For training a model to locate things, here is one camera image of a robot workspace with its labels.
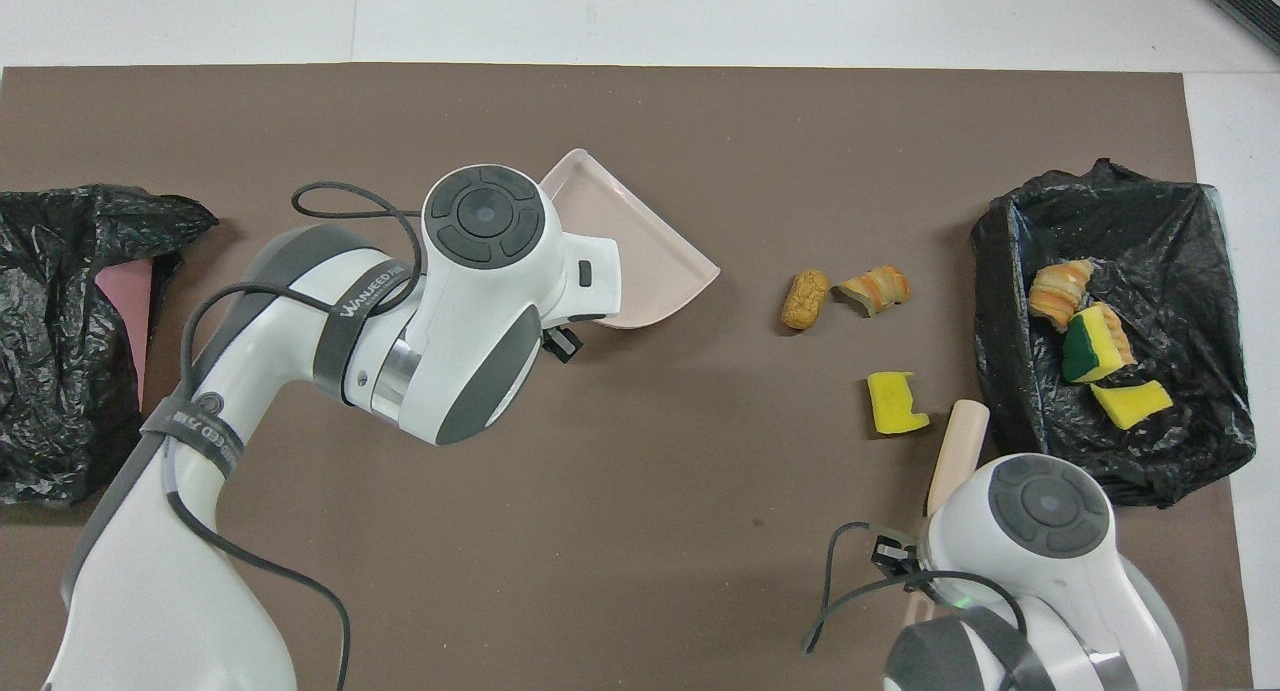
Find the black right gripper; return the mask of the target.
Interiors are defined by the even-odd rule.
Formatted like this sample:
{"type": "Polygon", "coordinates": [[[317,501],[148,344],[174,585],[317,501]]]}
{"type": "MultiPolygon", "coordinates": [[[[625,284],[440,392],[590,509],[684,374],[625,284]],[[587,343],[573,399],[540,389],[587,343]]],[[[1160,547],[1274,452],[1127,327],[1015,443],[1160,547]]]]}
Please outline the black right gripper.
{"type": "Polygon", "coordinates": [[[878,534],[873,545],[873,566],[886,578],[915,573],[916,548],[909,539],[878,534]]]}

